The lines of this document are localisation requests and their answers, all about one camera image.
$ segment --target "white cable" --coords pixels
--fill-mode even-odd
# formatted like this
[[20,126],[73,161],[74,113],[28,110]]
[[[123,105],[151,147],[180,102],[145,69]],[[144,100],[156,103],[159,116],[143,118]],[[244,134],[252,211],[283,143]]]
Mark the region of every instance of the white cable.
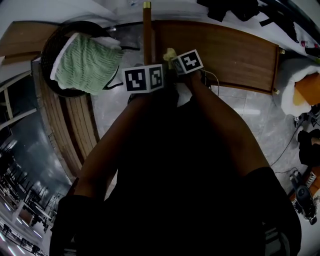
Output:
[[203,72],[206,72],[208,74],[211,74],[211,75],[213,75],[215,77],[216,81],[218,82],[218,97],[219,97],[220,84],[219,84],[219,80],[218,80],[217,76],[214,73],[206,71],[205,69],[200,69],[200,70],[203,71]]

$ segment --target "tile floor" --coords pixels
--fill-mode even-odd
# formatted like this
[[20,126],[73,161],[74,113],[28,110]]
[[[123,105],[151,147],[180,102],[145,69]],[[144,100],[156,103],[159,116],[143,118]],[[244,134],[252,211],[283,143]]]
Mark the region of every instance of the tile floor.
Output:
[[[140,47],[143,49],[142,26],[127,26],[111,32],[111,36],[121,41],[121,45]],[[127,51],[124,54],[120,70],[143,63],[143,50]],[[190,99],[190,92],[183,84],[177,84],[180,98],[178,106]],[[109,91],[103,91],[98,96],[92,97],[94,115],[100,137],[112,125],[117,116],[126,107],[130,94],[123,86]],[[247,123],[253,135],[258,141],[266,159],[270,164],[274,163],[281,155],[292,135],[295,132],[292,116],[285,115],[281,108],[277,107],[271,95],[246,91],[236,88],[220,87],[220,98],[231,106]],[[283,156],[273,166],[274,172],[285,172],[293,167],[302,173],[307,169],[299,160],[299,147],[295,139],[292,140]],[[288,193],[291,189],[289,173],[276,173],[281,185]]]

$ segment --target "black wicker basket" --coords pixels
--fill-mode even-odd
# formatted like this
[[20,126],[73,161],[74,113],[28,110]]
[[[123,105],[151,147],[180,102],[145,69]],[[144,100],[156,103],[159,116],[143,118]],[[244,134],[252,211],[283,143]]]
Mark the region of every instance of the black wicker basket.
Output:
[[50,79],[50,74],[54,66],[55,60],[62,48],[67,43],[68,39],[72,36],[73,32],[87,34],[92,36],[93,38],[110,36],[108,32],[106,32],[102,27],[100,27],[96,23],[90,21],[76,21],[61,26],[47,40],[41,53],[40,61],[43,78],[47,85],[55,93],[65,98],[79,97],[81,95],[86,94],[84,91],[78,89],[61,89],[57,81]]

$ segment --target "green knitted blanket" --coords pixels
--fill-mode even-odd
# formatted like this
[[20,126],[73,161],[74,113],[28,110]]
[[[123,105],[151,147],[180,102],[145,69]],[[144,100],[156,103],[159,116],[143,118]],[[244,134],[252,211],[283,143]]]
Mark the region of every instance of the green knitted blanket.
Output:
[[116,73],[122,56],[122,50],[107,48],[75,33],[56,58],[50,79],[62,89],[97,95]]

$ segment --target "wooden stick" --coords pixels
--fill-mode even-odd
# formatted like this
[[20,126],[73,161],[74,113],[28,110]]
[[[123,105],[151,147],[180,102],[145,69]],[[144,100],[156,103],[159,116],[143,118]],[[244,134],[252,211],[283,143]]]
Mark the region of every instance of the wooden stick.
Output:
[[8,111],[9,119],[12,119],[14,116],[12,115],[12,110],[10,106],[10,100],[9,100],[9,94],[8,94],[8,89],[4,90],[4,98],[5,98],[5,105],[6,109]]
[[20,120],[20,119],[22,119],[22,118],[30,115],[30,114],[36,112],[36,111],[37,111],[36,108],[31,109],[31,110],[29,110],[29,111],[27,111],[27,112],[24,112],[23,114],[19,114],[19,115],[15,116],[14,118],[10,119],[9,121],[6,121],[6,122],[0,124],[0,131],[1,131],[3,128],[7,127],[8,125],[11,125],[12,123],[14,123],[14,122],[16,122],[16,121],[18,121],[18,120]]
[[151,27],[151,2],[143,3],[143,48],[144,65],[152,64],[152,27]]
[[14,79],[10,80],[9,82],[5,83],[3,86],[0,87],[0,93],[3,92],[5,89],[7,89],[9,86],[13,85],[15,82],[18,82],[19,80],[21,80],[22,78],[28,76],[31,74],[31,70],[21,73],[20,75],[18,75],[17,77],[15,77]]

